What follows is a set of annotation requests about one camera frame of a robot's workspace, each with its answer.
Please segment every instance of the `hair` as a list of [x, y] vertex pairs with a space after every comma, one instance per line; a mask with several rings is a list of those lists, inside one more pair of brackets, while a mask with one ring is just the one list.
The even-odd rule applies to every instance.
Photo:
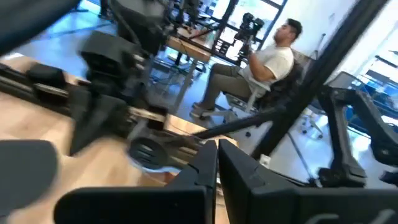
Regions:
[[295, 41], [303, 32], [303, 26], [301, 25], [301, 22], [294, 19], [287, 19], [287, 24], [290, 26], [291, 32], [296, 35], [293, 39], [293, 41]]

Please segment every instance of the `white t-shirt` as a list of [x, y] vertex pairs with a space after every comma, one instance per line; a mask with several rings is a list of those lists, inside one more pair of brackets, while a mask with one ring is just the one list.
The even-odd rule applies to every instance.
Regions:
[[[258, 97], [261, 97], [266, 91], [271, 90], [271, 85], [274, 82], [285, 78], [289, 74], [294, 64], [294, 56], [290, 47], [276, 47], [275, 45], [270, 45], [255, 54], [257, 59], [272, 71], [275, 76], [275, 79], [263, 82], [267, 89], [259, 93]], [[247, 65], [245, 68], [240, 69], [238, 73], [249, 83], [250, 90], [254, 91], [256, 84], [250, 81], [250, 78], [253, 78], [250, 66]]]

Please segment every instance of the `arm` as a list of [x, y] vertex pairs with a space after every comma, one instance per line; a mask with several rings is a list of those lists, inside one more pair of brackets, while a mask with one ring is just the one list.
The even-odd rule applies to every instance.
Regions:
[[281, 55], [275, 55], [266, 63], [261, 63], [256, 54], [250, 54], [248, 60], [253, 78], [258, 82], [284, 78], [291, 68], [288, 60]]

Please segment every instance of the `wooden surface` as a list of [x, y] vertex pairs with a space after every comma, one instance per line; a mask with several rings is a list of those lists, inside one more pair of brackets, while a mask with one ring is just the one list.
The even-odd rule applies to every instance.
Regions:
[[[178, 33], [185, 37], [189, 37], [190, 34], [185, 29], [179, 29]], [[200, 39], [193, 39], [194, 42], [203, 45], [205, 47], [211, 47], [209, 43], [206, 43]], [[191, 58], [197, 59], [200, 62], [207, 63], [210, 60], [211, 54], [199, 47], [196, 47], [188, 42], [180, 40], [176, 37], [170, 37], [169, 41], [167, 42], [167, 46], [181, 52], [185, 55], [190, 56]]]
[[[34, 60], [22, 56], [0, 62], [25, 71]], [[52, 212], [57, 200], [79, 187], [161, 185], [159, 181], [132, 166], [123, 139], [99, 139], [78, 157], [68, 157], [65, 154], [72, 130], [70, 118], [1, 92], [0, 108], [0, 139], [48, 140], [57, 148], [59, 161], [57, 177], [48, 192], [36, 203], [13, 212], [8, 219], [10, 224], [53, 223]], [[197, 132], [203, 127], [171, 116], [168, 129], [184, 134]], [[222, 199], [219, 199], [218, 204], [220, 203], [223, 203]], [[229, 223], [222, 205], [216, 206], [216, 222]]]

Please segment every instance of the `office chair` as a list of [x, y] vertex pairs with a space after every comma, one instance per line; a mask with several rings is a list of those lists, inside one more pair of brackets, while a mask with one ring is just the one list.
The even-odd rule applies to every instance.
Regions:
[[[255, 83], [256, 87], [248, 99], [223, 92], [230, 108], [225, 109], [216, 105], [216, 108], [219, 109], [218, 111], [204, 112], [201, 114], [200, 119], [205, 119], [209, 116], [222, 116], [224, 117], [223, 123], [228, 123], [238, 119], [238, 115], [234, 111], [235, 108], [245, 113], [256, 114], [264, 108], [283, 103], [284, 100], [294, 94], [294, 91], [296, 91], [297, 87], [301, 84], [302, 71], [302, 66], [295, 61], [290, 73], [284, 79], [273, 83], [271, 89], [263, 83], [251, 78], [250, 81]], [[266, 94], [258, 98], [257, 96], [262, 90], [266, 90]], [[247, 131], [246, 137], [249, 138], [250, 136], [250, 131]]]
[[[360, 79], [358, 79], [354, 75], [351, 75], [347, 72], [340, 72], [334, 79], [332, 79], [328, 83], [326, 83], [326, 85], [331, 86], [331, 87], [338, 87], [338, 88], [360, 89], [363, 85], [365, 85], [365, 83], [363, 83]], [[302, 118], [303, 118], [304, 122], [302, 123], [302, 133], [307, 134], [309, 129], [315, 128], [319, 132], [318, 139], [322, 139], [323, 131], [316, 124], [314, 115], [318, 115], [318, 116], [325, 115], [325, 112], [322, 109], [322, 107], [319, 104], [319, 101], [316, 97], [309, 104], [307, 109], [303, 112]]]

